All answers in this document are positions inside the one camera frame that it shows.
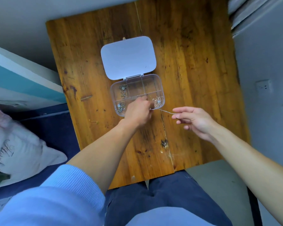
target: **person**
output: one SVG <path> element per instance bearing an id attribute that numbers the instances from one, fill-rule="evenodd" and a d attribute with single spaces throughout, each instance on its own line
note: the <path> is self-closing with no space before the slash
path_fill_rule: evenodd
<path id="1" fill-rule="evenodd" d="M 121 156 L 153 103 L 128 105 L 125 118 L 60 166 L 40 187 L 15 195 L 0 212 L 0 225 L 103 225 L 104 194 Z M 177 124 L 215 145 L 245 184 L 283 224 L 283 167 L 216 123 L 201 108 L 174 108 Z M 222 209 L 185 171 L 108 192 L 105 225 L 231 225 Z"/>

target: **hand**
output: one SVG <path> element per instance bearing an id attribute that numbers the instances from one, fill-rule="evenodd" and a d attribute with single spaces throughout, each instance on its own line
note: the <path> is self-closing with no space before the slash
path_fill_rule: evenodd
<path id="1" fill-rule="evenodd" d="M 177 124 L 187 124 L 183 127 L 185 130 L 192 130 L 201 139 L 213 141 L 211 132 L 219 124 L 206 111 L 194 107 L 174 108 L 173 111 L 178 113 L 172 116 L 172 119 L 178 119 Z"/>
<path id="2" fill-rule="evenodd" d="M 139 128 L 150 120 L 152 108 L 154 108 L 154 102 L 148 101 L 147 96 L 139 97 L 128 105 L 124 120 Z"/>

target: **white pillow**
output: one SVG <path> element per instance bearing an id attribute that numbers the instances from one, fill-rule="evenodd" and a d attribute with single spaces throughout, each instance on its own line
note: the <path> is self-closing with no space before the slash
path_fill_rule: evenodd
<path id="1" fill-rule="evenodd" d="M 11 175 L 0 183 L 7 186 L 30 178 L 45 167 L 63 163 L 67 156 L 0 111 L 0 171 Z"/>

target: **blue sleeve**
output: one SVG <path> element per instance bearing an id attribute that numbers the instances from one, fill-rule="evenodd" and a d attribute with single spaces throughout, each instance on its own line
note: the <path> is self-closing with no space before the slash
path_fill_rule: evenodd
<path id="1" fill-rule="evenodd" d="M 60 166 L 41 186 L 15 195 L 0 225 L 103 225 L 105 196 L 82 170 Z"/>

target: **ribbed cuff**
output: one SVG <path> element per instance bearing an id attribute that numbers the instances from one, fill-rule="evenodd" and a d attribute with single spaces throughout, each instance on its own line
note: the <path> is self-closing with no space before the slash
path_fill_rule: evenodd
<path id="1" fill-rule="evenodd" d="M 59 166 L 41 186 L 68 190 L 90 203 L 97 212 L 102 210 L 105 203 L 105 196 L 92 178 L 72 165 Z"/>

